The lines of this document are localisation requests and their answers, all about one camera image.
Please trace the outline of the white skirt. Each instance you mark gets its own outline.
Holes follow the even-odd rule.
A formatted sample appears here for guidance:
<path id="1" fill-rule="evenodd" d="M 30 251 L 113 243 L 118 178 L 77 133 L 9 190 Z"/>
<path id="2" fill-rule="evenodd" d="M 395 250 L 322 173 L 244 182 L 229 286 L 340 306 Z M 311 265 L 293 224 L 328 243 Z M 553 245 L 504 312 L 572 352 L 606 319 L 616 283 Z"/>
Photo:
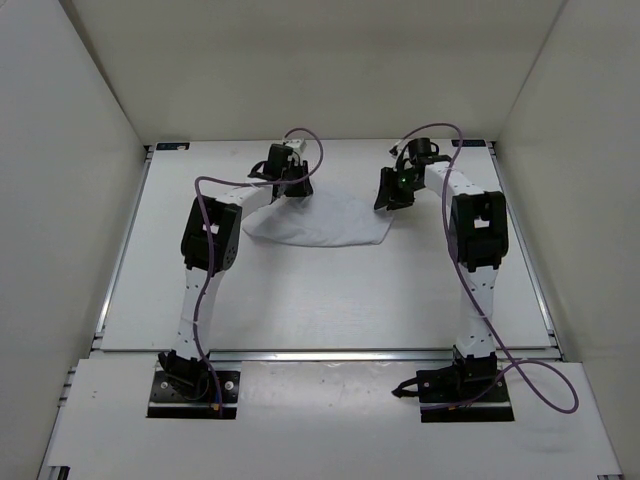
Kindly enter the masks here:
<path id="1" fill-rule="evenodd" d="M 381 244 L 394 217 L 335 188 L 321 188 L 305 198 L 281 199 L 242 222 L 259 241 L 307 248 Z"/>

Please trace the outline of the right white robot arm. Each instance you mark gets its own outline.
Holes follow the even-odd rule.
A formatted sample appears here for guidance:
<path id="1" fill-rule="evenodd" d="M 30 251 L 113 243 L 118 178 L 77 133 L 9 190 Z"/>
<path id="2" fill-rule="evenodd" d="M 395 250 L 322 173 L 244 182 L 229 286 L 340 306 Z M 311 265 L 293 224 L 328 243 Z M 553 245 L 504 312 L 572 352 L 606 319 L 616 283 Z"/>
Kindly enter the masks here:
<path id="1" fill-rule="evenodd" d="M 381 169 L 374 208 L 408 208 L 423 189 L 439 195 L 447 250 L 462 287 L 455 355 L 488 358 L 495 353 L 490 328 L 495 283 L 509 248 L 505 196 L 477 186 L 428 138 L 396 144 L 390 155 L 395 165 Z"/>

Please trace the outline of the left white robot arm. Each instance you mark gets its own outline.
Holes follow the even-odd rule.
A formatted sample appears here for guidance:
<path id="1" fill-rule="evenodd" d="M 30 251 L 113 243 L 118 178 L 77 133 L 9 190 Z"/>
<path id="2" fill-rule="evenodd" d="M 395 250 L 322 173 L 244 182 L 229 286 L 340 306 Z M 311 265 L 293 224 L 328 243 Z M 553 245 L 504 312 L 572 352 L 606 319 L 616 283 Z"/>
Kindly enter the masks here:
<path id="1" fill-rule="evenodd" d="M 196 198 L 180 245 L 186 274 L 181 319 L 168 358 L 200 361 L 208 353 L 215 299 L 238 255 L 242 221 L 282 197 L 313 194 L 305 148 L 303 139 L 272 144 L 267 159 L 256 164 L 245 180 L 220 180 L 227 190 L 217 197 L 202 193 L 205 177 L 196 179 Z"/>

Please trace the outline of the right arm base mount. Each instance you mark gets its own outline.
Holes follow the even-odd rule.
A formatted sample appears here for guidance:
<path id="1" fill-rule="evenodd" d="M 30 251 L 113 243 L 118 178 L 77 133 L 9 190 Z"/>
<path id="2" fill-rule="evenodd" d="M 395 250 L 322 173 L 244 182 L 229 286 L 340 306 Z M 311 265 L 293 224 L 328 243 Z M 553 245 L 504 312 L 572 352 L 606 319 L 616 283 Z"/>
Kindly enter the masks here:
<path id="1" fill-rule="evenodd" d="M 515 420 L 497 355 L 463 356 L 452 363 L 418 370 L 393 391 L 397 398 L 416 398 L 423 423 L 505 423 Z"/>

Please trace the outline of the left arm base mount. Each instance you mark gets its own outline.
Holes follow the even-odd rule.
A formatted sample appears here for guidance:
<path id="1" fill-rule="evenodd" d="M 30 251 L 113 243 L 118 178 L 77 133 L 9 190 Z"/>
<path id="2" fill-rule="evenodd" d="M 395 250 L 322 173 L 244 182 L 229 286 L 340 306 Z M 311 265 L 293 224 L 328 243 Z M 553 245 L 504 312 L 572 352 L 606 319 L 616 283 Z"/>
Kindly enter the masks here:
<path id="1" fill-rule="evenodd" d="M 201 359 L 186 360 L 174 351 L 158 354 L 147 417 L 153 419 L 233 420 L 237 415 L 241 371 L 213 375 Z"/>

